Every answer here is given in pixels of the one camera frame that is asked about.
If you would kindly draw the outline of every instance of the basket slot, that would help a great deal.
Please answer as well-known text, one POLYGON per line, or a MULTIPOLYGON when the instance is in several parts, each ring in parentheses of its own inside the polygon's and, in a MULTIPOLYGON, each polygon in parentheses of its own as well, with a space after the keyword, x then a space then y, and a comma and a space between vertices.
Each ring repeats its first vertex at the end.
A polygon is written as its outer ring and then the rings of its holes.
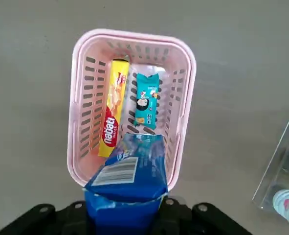
POLYGON ((91 122, 91 119, 88 118, 88 119, 82 121, 82 122, 81 122, 81 125, 83 126, 83 125, 86 125, 86 124, 88 124, 88 123, 90 123, 90 122, 91 122))
POLYGON ((83 112, 83 113, 81 114, 81 116, 82 116, 82 117, 85 117, 85 116, 90 115, 91 113, 92 113, 92 111, 91 111, 91 110, 88 110, 88 111, 83 112))
POLYGON ((87 134, 86 136, 84 136, 83 138, 81 138, 80 143, 88 140, 90 138, 90 134, 87 134))
POLYGON ((94 112, 97 113, 97 112, 99 112, 99 111, 101 111, 101 110, 102 110, 102 107, 98 107, 98 108, 95 108, 95 109, 94 109, 94 112))
POLYGON ((94 124, 93 124, 93 126, 95 127, 95 126, 98 126, 98 125, 100 125, 101 124, 101 121, 97 121, 97 122, 95 122, 94 124))
POLYGON ((99 61, 99 65, 100 65, 100 66, 106 66, 106 63, 103 62, 103 61, 99 61))
POLYGON ((87 102, 87 103, 82 104, 83 108, 90 107, 90 106, 92 106, 92 102, 87 102))
POLYGON ((90 99, 90 98, 92 98, 93 97, 93 94, 92 93, 90 93, 90 94, 84 94, 84 99, 90 99))
POLYGON ((84 134, 84 133, 88 132, 90 130, 90 128, 91 128, 90 126, 83 128, 80 133, 84 134))
POLYGON ((95 148, 96 148, 96 146, 98 146, 98 145, 99 145, 99 143, 100 143, 100 141, 98 141, 98 142, 94 143, 94 144, 92 145, 91 149, 95 149, 95 148))
POLYGON ((89 153, 89 149, 87 149, 85 152, 83 152, 83 153, 80 155, 80 158, 84 158, 88 153, 89 153))
POLYGON ((139 131, 136 128, 134 128, 133 126, 128 125, 127 128, 136 134, 139 133, 139 131))
POLYGON ((94 77, 93 77, 93 76, 88 76, 88 75, 86 75, 86 76, 85 76, 85 80, 86 80, 86 81, 94 81, 94 77))
POLYGON ((88 147, 89 146, 89 141, 88 142, 86 142, 84 145, 82 145, 81 146, 81 148, 80 148, 80 151, 82 151, 82 150, 84 150, 86 147, 88 147))
POLYGON ((143 131, 145 131, 146 133, 149 133, 151 135, 156 135, 156 133, 154 131, 152 131, 150 128, 147 128, 147 127, 143 127, 143 131))

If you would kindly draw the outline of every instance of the pink plastic basket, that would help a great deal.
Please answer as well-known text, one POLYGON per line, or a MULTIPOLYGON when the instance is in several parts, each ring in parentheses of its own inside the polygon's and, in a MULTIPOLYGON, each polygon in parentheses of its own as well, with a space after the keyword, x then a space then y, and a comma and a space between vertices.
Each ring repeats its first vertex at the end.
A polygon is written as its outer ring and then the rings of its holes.
POLYGON ((106 158, 98 156, 108 92, 111 60, 128 55, 129 87, 120 121, 119 137, 125 133, 162 134, 168 188, 177 182, 191 99, 196 60, 182 41, 165 36, 96 29, 83 35, 72 55, 67 166, 72 178, 84 186, 106 158), (164 69, 160 77, 156 126, 152 131, 135 127, 137 71, 147 65, 164 69))

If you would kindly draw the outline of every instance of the barcode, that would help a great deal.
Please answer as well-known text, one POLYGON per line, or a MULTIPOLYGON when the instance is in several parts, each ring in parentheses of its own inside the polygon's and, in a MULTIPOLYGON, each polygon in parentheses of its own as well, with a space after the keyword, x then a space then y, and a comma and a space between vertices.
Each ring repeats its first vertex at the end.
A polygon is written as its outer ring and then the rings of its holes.
POLYGON ((92 186, 133 183, 137 163, 137 157, 128 157, 113 165, 105 166, 92 186))

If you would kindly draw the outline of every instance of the gray surface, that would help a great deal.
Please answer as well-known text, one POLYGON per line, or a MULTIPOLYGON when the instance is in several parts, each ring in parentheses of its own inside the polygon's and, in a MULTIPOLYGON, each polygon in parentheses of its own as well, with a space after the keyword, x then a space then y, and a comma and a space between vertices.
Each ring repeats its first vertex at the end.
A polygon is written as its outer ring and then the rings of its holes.
POLYGON ((71 52, 94 28, 181 38, 198 72, 172 194, 255 235, 289 234, 253 193, 289 118, 289 0, 0 0, 0 228, 82 198, 66 167, 71 52))

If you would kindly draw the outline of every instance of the blue wrapper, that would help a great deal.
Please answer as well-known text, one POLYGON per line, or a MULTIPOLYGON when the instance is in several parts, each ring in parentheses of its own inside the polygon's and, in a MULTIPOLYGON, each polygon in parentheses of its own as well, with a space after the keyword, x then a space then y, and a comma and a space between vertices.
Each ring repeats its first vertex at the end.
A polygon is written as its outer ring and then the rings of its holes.
POLYGON ((154 130, 156 129, 155 118, 159 76, 154 74, 146 77, 138 73, 136 82, 137 95, 134 124, 142 124, 154 130))
POLYGON ((145 234, 167 195, 161 135, 126 134, 85 186, 98 234, 145 234))

